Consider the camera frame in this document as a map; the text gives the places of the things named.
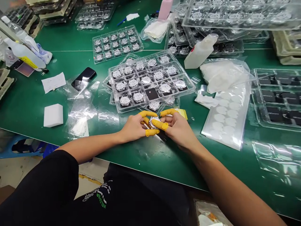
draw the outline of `green table surface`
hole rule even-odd
[[[66,96],[58,90],[45,94],[41,79],[55,76],[64,72],[66,80],[76,78],[86,67],[91,67],[97,73],[94,81],[103,81],[108,75],[108,69],[117,65],[122,58],[116,58],[94,65],[92,52],[92,38],[117,29],[117,23],[129,13],[138,12],[140,17],[121,24],[118,28],[134,24],[138,31],[145,26],[144,17],[160,8],[160,1],[131,1],[118,6],[112,19],[102,31],[78,31],[74,20],[66,24],[56,24],[44,27],[36,38],[42,47],[53,53],[53,60],[47,65],[49,73],[41,76],[34,72],[25,77],[16,71],[11,71],[10,77],[17,81],[0,102],[0,128],[23,134],[38,140],[55,145],[63,145],[69,140],[66,138],[64,125],[53,128],[43,127],[44,107],[61,104],[64,107],[64,122],[68,118],[68,102]],[[164,49],[161,44],[144,41],[144,50],[137,53],[146,56]],[[245,61],[250,69],[254,68],[301,68],[297,66],[283,66],[279,63],[271,43],[264,45],[245,45]],[[184,66],[184,58],[178,58]],[[190,77],[201,79],[198,69],[187,70]],[[256,126],[256,119],[252,112],[248,113],[243,147],[241,151],[234,150],[201,135],[209,110],[196,102],[196,95],[190,94],[181,97],[181,108],[187,111],[188,121],[200,142],[220,160],[235,176],[252,189],[260,198],[270,205],[277,213],[301,220],[301,194],[294,184],[285,184],[273,175],[264,174],[260,169],[252,148],[252,140],[265,143],[283,143],[301,145],[297,132]],[[116,112],[114,106],[109,105],[104,96],[98,98],[95,94],[94,106],[103,113],[105,110]],[[108,126],[98,123],[98,118],[89,120],[89,134],[104,134],[118,131],[124,124],[128,114],[116,114],[115,124]],[[158,177],[175,181],[187,186],[208,191],[208,187],[197,168],[186,153],[179,150],[172,141],[158,142],[155,138],[143,138],[112,148],[97,156],[98,158],[146,172]]]

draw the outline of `foam block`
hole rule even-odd
[[[50,105],[44,109],[44,127],[53,127],[63,124],[63,106]]]

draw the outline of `black phone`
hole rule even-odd
[[[72,87],[75,88],[78,92],[81,91],[82,82],[90,82],[96,75],[96,71],[90,67],[87,67],[72,83]]]

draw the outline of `person's right hand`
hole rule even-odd
[[[164,110],[160,115],[161,122],[153,120],[154,126],[164,130],[179,146],[192,150],[199,143],[187,120],[175,109]]]

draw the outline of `person's left hand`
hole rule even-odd
[[[121,139],[126,142],[137,140],[141,137],[154,136],[160,132],[157,129],[144,129],[143,124],[148,124],[147,116],[157,117],[157,114],[151,111],[142,111],[134,116],[129,116],[126,124],[119,131]]]

